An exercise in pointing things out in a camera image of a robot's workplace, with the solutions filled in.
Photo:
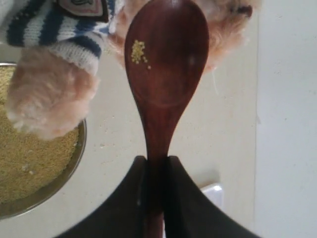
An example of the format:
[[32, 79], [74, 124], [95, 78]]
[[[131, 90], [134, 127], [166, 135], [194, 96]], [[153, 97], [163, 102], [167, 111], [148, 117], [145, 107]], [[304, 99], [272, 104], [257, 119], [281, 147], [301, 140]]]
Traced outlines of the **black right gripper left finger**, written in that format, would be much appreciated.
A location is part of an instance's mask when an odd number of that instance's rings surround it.
[[60, 238], [142, 238], [146, 210], [147, 160], [137, 156], [109, 198]]

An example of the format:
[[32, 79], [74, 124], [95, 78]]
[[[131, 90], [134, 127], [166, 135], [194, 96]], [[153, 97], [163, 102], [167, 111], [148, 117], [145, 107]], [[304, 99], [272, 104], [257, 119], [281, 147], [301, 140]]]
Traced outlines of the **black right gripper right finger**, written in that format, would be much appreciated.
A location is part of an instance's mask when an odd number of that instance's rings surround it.
[[164, 162], [167, 238], [258, 238], [210, 202], [176, 156]]

